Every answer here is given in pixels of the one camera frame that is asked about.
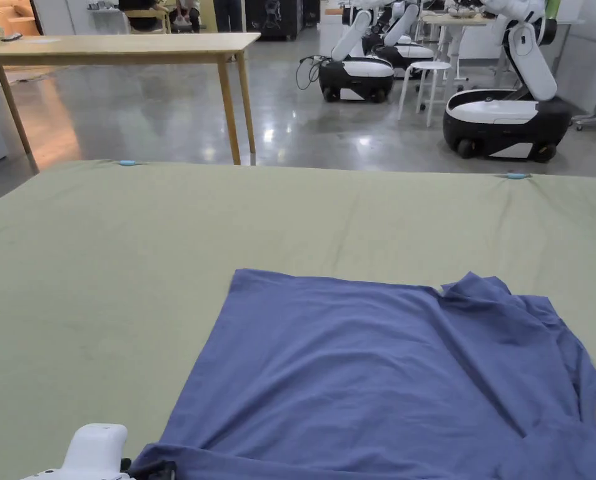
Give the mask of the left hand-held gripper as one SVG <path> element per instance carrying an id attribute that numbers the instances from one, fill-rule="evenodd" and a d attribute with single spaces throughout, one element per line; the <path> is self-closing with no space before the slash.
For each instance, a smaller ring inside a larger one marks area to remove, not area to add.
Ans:
<path id="1" fill-rule="evenodd" d="M 129 479 L 122 472 L 123 448 L 128 430 L 121 424 L 87 424 L 71 439 L 59 468 L 50 468 L 28 479 Z"/>

